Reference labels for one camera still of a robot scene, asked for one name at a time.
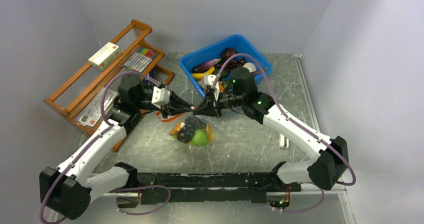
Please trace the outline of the green bumpy fruit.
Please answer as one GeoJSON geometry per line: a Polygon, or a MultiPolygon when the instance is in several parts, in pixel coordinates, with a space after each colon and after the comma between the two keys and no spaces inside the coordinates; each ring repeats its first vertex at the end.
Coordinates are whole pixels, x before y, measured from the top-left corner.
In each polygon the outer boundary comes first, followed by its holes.
{"type": "Polygon", "coordinates": [[[197,129],[194,133],[191,143],[195,146],[205,146],[209,143],[209,135],[204,129],[197,129]]]}

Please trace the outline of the dark grape bunch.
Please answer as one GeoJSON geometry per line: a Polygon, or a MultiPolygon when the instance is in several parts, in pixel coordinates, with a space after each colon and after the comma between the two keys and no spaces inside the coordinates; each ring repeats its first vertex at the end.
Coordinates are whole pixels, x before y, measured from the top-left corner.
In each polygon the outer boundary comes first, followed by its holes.
{"type": "Polygon", "coordinates": [[[195,115],[189,115],[183,122],[185,126],[178,132],[176,140],[184,144],[193,145],[191,140],[197,129],[203,129],[205,131],[208,129],[208,124],[195,115]]]}

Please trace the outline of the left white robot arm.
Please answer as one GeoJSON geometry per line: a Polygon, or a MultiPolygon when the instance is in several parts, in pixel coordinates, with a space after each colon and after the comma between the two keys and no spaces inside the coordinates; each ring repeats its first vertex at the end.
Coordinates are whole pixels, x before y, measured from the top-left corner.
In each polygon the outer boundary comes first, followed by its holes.
{"type": "Polygon", "coordinates": [[[89,204],[111,192],[139,191],[138,171],[120,162],[103,173],[92,171],[107,152],[122,141],[142,118],[142,111],[160,112],[164,117],[194,111],[167,86],[145,74],[126,71],[112,78],[119,81],[119,101],[105,112],[100,107],[102,122],[94,134],[68,159],[57,167],[46,167],[39,175],[41,207],[39,219],[46,223],[45,208],[75,220],[89,204]]]}

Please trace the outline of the clear zip bag red zipper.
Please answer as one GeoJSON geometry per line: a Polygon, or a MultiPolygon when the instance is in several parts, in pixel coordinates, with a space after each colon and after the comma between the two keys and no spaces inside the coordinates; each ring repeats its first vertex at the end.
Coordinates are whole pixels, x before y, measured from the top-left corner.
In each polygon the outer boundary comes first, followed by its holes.
{"type": "Polygon", "coordinates": [[[201,116],[188,112],[164,118],[159,111],[155,114],[165,125],[168,135],[179,143],[203,147],[215,139],[212,125],[201,116]]]}

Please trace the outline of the yellow banana bunch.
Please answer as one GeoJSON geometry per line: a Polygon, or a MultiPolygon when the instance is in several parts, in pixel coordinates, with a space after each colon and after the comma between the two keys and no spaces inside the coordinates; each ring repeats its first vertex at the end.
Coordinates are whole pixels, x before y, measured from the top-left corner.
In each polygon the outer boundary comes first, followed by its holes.
{"type": "Polygon", "coordinates": [[[179,122],[169,133],[176,141],[193,146],[203,147],[214,139],[212,128],[209,124],[185,124],[179,122]]]}

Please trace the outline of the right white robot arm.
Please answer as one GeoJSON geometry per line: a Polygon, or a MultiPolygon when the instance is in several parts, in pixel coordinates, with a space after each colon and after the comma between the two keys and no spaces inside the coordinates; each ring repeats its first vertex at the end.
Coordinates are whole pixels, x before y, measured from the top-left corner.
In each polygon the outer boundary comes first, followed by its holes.
{"type": "Polygon", "coordinates": [[[221,92],[216,75],[206,74],[201,82],[206,94],[195,115],[220,117],[224,109],[241,107],[244,114],[269,127],[303,150],[307,161],[287,162],[277,167],[270,186],[282,191],[290,183],[310,182],[329,191],[349,166],[348,145],[344,138],[331,138],[311,128],[288,112],[272,95],[258,90],[254,75],[244,67],[231,73],[232,89],[221,92]]]}

